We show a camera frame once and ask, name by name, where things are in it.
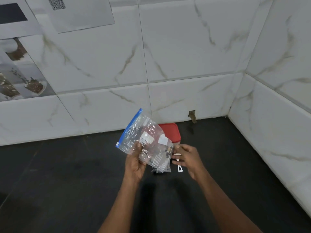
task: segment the white label on bag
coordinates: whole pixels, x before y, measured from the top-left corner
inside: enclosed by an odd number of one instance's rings
[[[147,125],[147,122],[150,120],[150,118],[146,118],[146,120],[144,121],[144,123],[142,124],[143,126]]]
[[[169,139],[164,134],[162,134],[159,137],[158,143],[160,143],[162,145],[167,145],[168,141],[169,141]]]
[[[155,139],[149,135],[147,132],[143,132],[143,134],[141,135],[141,141],[143,143],[148,142],[149,144],[151,144]]]

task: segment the red plastic container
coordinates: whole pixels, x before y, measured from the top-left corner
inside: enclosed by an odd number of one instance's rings
[[[181,136],[176,123],[159,124],[165,136],[172,141],[174,145],[180,144]]]

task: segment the brown object in hole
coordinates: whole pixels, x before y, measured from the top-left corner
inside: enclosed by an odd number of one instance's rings
[[[196,123],[195,110],[190,110],[189,114],[188,114],[188,117],[191,118],[193,123]]]
[[[38,80],[31,78],[30,81],[27,81],[25,88],[39,94],[43,89],[43,85]]]
[[[6,54],[8,55],[8,57],[10,57],[11,60],[18,61],[24,57],[24,54],[26,54],[27,51],[25,50],[21,42],[18,40],[18,38],[13,38],[13,40],[17,43],[17,50],[10,53],[6,52]]]
[[[0,93],[7,97],[14,97],[20,95],[16,88],[0,73]]]

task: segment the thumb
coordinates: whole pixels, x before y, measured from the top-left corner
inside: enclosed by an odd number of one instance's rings
[[[185,151],[180,145],[176,145],[174,146],[174,154],[176,153],[184,155],[187,153],[187,151]]]
[[[135,147],[134,147],[134,152],[133,152],[133,156],[134,157],[137,157],[139,156],[139,154],[142,152],[142,144],[140,144],[139,142],[137,142],[135,144]]]

